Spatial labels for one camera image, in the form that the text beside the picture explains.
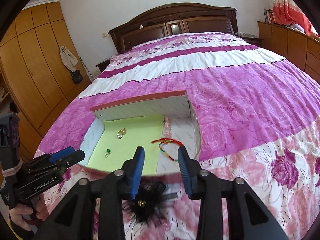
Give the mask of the person's left hand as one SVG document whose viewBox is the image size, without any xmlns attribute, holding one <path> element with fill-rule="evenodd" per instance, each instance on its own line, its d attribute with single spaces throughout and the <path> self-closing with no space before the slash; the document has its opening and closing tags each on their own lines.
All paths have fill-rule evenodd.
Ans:
<svg viewBox="0 0 320 240">
<path fill-rule="evenodd" d="M 35 207 L 36 210 L 36 217 L 42 221 L 45 221 L 48 216 L 49 212 L 47 210 L 47 206 L 44 201 L 44 195 L 39 195 L 39 201 Z M 23 204 L 17 204 L 15 208 L 9 210 L 9 215 L 14 224 L 19 226 L 20 228 L 31 231 L 30 225 L 23 219 L 24 215 L 31 215 L 33 214 L 33 209 Z"/>
</svg>

